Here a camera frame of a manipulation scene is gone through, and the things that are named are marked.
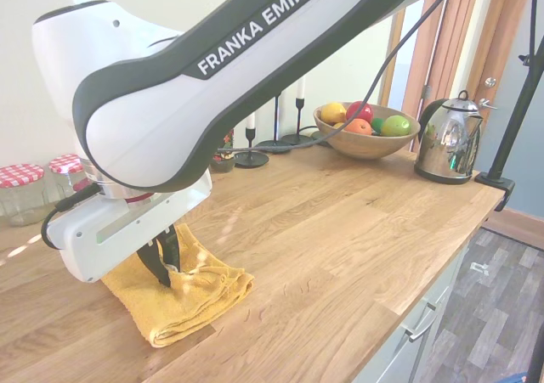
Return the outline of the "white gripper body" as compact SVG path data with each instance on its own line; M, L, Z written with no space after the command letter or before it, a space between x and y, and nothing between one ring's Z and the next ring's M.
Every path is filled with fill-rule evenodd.
M95 282L197 207L211 190L206 172L187 189L135 204L96 194L53 220L47 236L76 279Z

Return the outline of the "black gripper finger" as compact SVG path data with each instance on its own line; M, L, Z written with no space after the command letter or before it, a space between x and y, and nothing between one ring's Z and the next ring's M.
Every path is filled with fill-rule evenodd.
M162 260L173 271L180 270L179 241L173 225L159 234L159 244L162 249Z
M152 240L139 248L137 255L139 260L153 274L160 284L167 288L171 287L169 272L162 263L159 254L159 245L156 240Z

